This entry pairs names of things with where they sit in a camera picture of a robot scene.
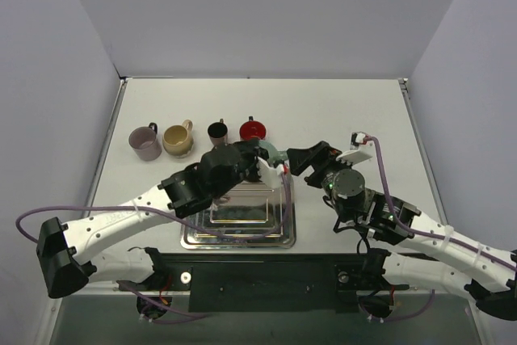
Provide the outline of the teal glazed mug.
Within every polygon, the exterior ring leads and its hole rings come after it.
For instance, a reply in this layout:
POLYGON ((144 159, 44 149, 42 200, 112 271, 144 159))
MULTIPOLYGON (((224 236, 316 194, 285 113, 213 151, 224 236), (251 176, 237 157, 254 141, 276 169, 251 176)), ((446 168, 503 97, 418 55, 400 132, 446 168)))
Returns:
POLYGON ((279 151, 272 143, 265 140, 259 140, 258 146, 267 151, 267 157, 263 159, 267 160, 270 165, 274 165, 277 162, 286 162, 288 160, 287 152, 279 151))

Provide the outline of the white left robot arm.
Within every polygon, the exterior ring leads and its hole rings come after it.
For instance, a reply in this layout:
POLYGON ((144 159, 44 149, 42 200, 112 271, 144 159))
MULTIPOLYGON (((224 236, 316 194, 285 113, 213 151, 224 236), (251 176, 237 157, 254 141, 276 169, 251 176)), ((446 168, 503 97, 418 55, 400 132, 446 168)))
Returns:
POLYGON ((48 296, 67 297, 102 273, 102 253, 143 230, 180 222, 210 208, 239 183, 261 179, 279 187, 283 167, 273 167, 257 141, 220 145, 118 206, 89 208, 90 217, 66 223, 53 217, 40 227, 36 255, 48 296))

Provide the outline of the brown glazed mug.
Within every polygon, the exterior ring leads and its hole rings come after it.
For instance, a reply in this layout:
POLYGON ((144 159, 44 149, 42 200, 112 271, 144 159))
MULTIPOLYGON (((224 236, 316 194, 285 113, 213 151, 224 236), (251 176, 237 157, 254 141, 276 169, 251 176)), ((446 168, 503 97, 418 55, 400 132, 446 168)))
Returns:
POLYGON ((207 128, 207 134, 214 147, 228 143, 228 127, 223 119, 211 123, 207 128))

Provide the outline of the beige round mug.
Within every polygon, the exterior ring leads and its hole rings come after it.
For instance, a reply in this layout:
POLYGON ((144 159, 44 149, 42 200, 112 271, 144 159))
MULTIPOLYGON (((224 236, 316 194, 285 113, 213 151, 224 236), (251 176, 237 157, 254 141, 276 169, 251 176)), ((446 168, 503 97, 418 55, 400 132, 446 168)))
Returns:
POLYGON ((163 133, 162 145, 170 156, 184 158, 192 151, 194 146, 192 128, 192 121, 184 120, 181 124, 170 126, 163 133))

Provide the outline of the red mug black handle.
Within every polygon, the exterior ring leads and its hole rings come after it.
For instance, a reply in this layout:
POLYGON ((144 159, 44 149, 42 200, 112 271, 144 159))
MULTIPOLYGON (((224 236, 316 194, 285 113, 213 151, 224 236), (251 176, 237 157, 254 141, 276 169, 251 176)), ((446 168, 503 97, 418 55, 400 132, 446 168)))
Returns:
POLYGON ((253 139, 265 140, 267 136, 267 129, 265 125, 249 116, 239 128, 239 137, 241 141, 248 141, 253 139))

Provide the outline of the pink faceted mug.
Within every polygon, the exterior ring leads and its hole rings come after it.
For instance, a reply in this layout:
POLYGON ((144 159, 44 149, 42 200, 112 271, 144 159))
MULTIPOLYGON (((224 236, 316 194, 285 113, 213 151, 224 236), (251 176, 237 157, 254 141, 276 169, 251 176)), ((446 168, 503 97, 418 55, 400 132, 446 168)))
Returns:
POLYGON ((225 204, 225 203, 228 203, 230 201, 230 199, 231 199, 230 196, 222 196, 220 198, 214 199, 213 202, 215 204, 225 204))

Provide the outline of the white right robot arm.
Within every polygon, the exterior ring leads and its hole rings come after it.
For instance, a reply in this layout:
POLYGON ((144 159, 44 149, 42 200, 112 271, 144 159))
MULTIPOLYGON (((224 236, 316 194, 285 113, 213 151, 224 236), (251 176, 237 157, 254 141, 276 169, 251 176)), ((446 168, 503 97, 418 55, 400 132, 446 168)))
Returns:
POLYGON ((300 175, 307 168, 313 168, 305 181, 326 192, 339 220, 350 221, 356 228, 372 232, 373 237, 382 242, 392 245, 407 242, 411 249, 466 274, 471 279, 467 291, 481 311, 514 321, 516 254, 476 242, 391 196, 379 140, 356 133, 351 143, 354 151, 364 151, 368 144, 375 148, 367 156, 377 160, 381 193, 352 180, 354 157, 351 152, 342 153, 324 141, 308 149, 288 149, 291 172, 300 175))

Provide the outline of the lilac mug black handle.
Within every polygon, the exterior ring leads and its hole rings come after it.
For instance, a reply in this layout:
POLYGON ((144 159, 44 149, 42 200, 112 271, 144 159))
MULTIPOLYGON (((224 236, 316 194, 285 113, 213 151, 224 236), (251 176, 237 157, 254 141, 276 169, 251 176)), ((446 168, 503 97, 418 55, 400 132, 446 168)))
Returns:
POLYGON ((162 154, 158 125, 154 122, 135 128, 128 137, 128 143, 137 157, 144 162, 156 160, 162 154))

